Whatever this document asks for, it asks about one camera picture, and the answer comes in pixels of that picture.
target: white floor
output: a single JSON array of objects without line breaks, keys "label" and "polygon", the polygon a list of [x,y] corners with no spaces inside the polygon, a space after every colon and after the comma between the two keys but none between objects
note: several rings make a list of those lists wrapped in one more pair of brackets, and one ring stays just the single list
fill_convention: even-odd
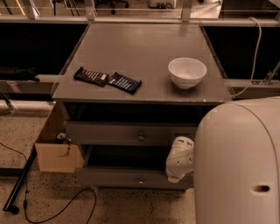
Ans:
[{"label": "white floor", "polygon": [[[0,101],[0,143],[23,152],[27,157],[40,130],[46,121],[46,111],[52,105],[38,106],[36,103],[25,107],[18,104],[12,116]],[[0,145],[1,167],[23,167],[25,159],[16,152]],[[2,211],[17,178],[0,177],[0,222],[5,224],[29,223],[25,219],[23,203],[25,185],[14,203],[19,213]],[[134,224],[194,224],[195,209],[193,189],[186,192],[108,189],[81,185],[73,174],[40,172],[37,160],[34,161],[28,178],[27,215],[32,221],[42,221],[57,214],[81,189],[89,187],[97,195],[96,207],[89,223],[134,223]],[[95,203],[91,192],[83,192],[73,203],[54,220],[47,223],[87,223]]]}]

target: gray tabletop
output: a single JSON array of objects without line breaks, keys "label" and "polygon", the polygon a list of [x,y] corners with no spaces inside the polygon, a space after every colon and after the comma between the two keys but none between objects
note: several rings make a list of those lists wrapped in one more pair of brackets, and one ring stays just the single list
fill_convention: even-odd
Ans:
[{"label": "gray tabletop", "polygon": [[[180,89],[168,77],[169,62],[179,57],[195,58],[206,65],[206,77],[196,87]],[[80,67],[109,75],[118,72],[143,84],[133,95],[109,85],[98,87],[74,80]],[[231,101],[197,24],[91,24],[53,99],[172,104]]]}]

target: desk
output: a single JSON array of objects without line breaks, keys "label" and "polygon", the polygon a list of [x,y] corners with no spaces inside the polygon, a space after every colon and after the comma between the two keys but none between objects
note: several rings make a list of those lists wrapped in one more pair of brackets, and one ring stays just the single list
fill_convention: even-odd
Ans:
[{"label": "desk", "polygon": [[[179,89],[169,79],[168,64],[178,57],[195,58],[206,65],[206,77],[197,87]],[[143,84],[133,95],[109,85],[97,87],[73,79],[80,67],[118,72]],[[91,24],[53,99],[63,108],[66,132],[85,156],[84,168],[76,169],[80,181],[168,189],[186,189],[190,179],[174,185],[163,170],[124,169],[121,164],[114,168],[106,164],[103,169],[87,164],[93,147],[168,147],[176,135],[194,138],[209,108],[231,101],[196,24]]]}]

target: white bowl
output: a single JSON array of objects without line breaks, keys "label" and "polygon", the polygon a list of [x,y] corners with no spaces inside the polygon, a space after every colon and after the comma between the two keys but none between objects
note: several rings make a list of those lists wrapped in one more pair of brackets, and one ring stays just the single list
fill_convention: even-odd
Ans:
[{"label": "white bowl", "polygon": [[207,67],[201,61],[191,58],[174,59],[168,69],[174,84],[184,89],[198,85],[207,73]]}]

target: white robotic arm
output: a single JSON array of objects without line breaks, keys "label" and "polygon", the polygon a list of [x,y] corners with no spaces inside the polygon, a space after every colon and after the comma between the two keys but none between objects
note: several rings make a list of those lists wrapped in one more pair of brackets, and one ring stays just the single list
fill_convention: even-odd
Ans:
[{"label": "white robotic arm", "polygon": [[188,172],[193,171],[194,142],[185,136],[175,138],[166,159],[168,181],[178,183]]}]

